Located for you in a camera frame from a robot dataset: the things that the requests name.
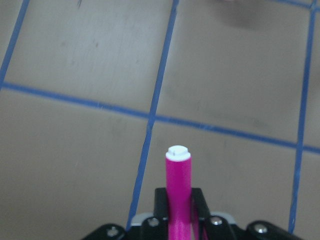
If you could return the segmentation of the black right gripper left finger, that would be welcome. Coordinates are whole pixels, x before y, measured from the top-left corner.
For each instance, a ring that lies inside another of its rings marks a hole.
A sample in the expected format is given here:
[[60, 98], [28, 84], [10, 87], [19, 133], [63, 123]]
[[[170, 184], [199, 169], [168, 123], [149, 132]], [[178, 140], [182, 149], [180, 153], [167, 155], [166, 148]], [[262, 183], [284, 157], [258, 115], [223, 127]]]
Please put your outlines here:
[[164, 187], [156, 188], [154, 191], [153, 216], [160, 222], [168, 224], [169, 204], [167, 190]]

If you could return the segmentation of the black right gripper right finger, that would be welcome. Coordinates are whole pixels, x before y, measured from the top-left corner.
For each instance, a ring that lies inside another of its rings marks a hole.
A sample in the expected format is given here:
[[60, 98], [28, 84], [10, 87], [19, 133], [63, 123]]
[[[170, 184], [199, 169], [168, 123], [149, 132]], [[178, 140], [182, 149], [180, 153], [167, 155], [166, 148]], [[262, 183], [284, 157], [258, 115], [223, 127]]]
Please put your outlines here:
[[193, 225], [204, 222], [211, 216], [201, 188], [191, 189], [191, 222]]

